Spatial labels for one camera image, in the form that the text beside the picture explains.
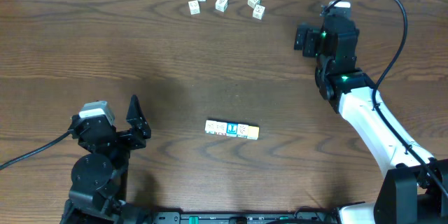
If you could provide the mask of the wooden block letter G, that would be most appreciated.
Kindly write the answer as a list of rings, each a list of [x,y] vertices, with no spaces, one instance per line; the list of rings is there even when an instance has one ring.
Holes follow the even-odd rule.
[[[215,134],[216,133],[216,121],[214,121],[214,120],[207,120],[205,122],[204,131],[207,134]]]

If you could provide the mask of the wooden block ladybug yellow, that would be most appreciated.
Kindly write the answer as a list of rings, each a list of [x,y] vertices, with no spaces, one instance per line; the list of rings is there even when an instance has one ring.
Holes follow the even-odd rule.
[[[228,124],[226,122],[215,122],[215,133],[217,135],[223,135],[226,136],[227,135],[227,127]]]

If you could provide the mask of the wooden block blue top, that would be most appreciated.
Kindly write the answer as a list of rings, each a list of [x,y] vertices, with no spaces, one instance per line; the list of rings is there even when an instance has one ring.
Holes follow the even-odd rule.
[[[237,137],[238,124],[228,122],[226,127],[226,135],[228,137]]]

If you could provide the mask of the wooden block soccer ball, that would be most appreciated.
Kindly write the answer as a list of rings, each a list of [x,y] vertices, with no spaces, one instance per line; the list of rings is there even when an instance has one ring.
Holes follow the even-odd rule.
[[[258,140],[260,128],[256,126],[249,126],[247,131],[247,139]]]

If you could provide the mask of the wooden block letter A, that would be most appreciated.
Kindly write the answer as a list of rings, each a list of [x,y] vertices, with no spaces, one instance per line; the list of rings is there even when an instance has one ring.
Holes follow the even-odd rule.
[[[246,138],[248,136],[249,126],[245,124],[237,125],[237,136],[240,138]]]

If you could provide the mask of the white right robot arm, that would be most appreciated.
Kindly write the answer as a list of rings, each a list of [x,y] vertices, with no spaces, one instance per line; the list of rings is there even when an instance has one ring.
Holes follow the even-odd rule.
[[[339,208],[339,222],[446,223],[447,161],[413,140],[356,67],[358,35],[346,11],[336,10],[321,27],[299,25],[294,42],[295,50],[316,59],[322,98],[356,130],[384,177],[376,201]]]

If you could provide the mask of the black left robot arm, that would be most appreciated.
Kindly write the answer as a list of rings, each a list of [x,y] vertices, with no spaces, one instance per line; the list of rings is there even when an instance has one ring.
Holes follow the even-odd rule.
[[[107,101],[85,104],[71,118],[68,133],[88,154],[71,170],[72,186],[62,223],[152,223],[151,211],[126,202],[130,154],[146,147],[151,129],[132,95],[128,130],[118,131]]]

